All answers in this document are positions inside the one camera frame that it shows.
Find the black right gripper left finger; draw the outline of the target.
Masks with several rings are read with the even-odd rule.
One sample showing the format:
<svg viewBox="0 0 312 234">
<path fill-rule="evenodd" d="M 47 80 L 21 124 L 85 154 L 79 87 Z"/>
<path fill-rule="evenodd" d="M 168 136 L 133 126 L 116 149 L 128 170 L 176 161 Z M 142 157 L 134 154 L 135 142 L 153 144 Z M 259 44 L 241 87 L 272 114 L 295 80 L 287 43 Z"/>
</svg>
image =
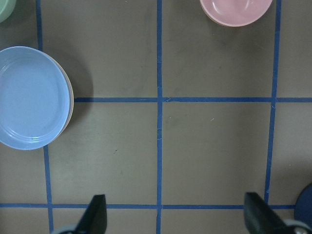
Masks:
<svg viewBox="0 0 312 234">
<path fill-rule="evenodd" d="M 104 234 L 107 229 L 105 195 L 94 195 L 82 218 L 74 229 L 75 234 Z"/>
</svg>

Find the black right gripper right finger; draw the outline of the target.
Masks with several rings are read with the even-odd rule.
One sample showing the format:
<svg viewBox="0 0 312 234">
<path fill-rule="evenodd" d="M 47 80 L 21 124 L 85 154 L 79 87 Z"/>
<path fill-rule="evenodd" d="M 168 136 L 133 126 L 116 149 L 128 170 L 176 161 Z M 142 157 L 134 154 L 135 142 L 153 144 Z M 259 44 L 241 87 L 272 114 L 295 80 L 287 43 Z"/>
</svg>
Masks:
<svg viewBox="0 0 312 234">
<path fill-rule="evenodd" d="M 244 195 L 244 223 L 250 234 L 292 234 L 285 222 L 254 192 Z"/>
</svg>

